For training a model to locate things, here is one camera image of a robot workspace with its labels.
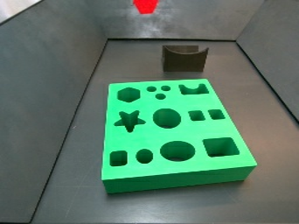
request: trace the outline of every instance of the red object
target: red object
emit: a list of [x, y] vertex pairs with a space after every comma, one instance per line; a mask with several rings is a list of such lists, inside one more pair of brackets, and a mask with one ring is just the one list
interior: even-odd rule
[[152, 14], [159, 0], [135, 0], [134, 3], [140, 14]]

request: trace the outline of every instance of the gray wall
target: gray wall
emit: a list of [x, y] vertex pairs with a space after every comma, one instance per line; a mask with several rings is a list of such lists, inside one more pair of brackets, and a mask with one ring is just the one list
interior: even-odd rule
[[0, 26], [0, 222], [28, 222], [107, 38], [88, 1], [43, 1]]
[[267, 0], [238, 43], [299, 120], [299, 1]]
[[160, 0], [152, 15], [140, 15], [132, 0], [91, 1], [112, 39], [235, 40], [263, 0]]

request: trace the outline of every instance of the shape sorter board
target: shape sorter board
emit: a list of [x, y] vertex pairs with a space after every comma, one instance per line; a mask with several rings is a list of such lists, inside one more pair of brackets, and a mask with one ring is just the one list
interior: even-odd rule
[[208, 80], [110, 85], [107, 193], [243, 180], [256, 165]]

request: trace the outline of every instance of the gray floor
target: gray floor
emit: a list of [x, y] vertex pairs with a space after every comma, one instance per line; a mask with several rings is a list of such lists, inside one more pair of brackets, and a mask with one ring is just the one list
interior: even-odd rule
[[[210, 47], [204, 73], [168, 73], [162, 45]], [[108, 84], [208, 78], [258, 168], [244, 182], [107, 195], [100, 181]], [[298, 222], [299, 127], [232, 42], [110, 41], [33, 223]]]

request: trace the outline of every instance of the square hole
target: square hole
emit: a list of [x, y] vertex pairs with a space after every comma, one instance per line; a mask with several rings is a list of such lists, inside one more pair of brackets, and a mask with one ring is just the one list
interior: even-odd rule
[[239, 154], [239, 148], [231, 137], [204, 139], [203, 144], [210, 157], [226, 157]]
[[127, 152], [124, 150], [112, 151], [110, 153], [110, 165], [122, 166], [127, 164]]
[[210, 110], [210, 118], [212, 120], [220, 120], [220, 119], [224, 119], [226, 117], [224, 117], [220, 109], [211, 109]]
[[190, 117], [191, 117], [192, 121], [198, 122], [198, 121], [206, 120], [204, 115], [200, 110], [194, 110], [194, 111], [190, 111], [188, 113], [190, 113]]

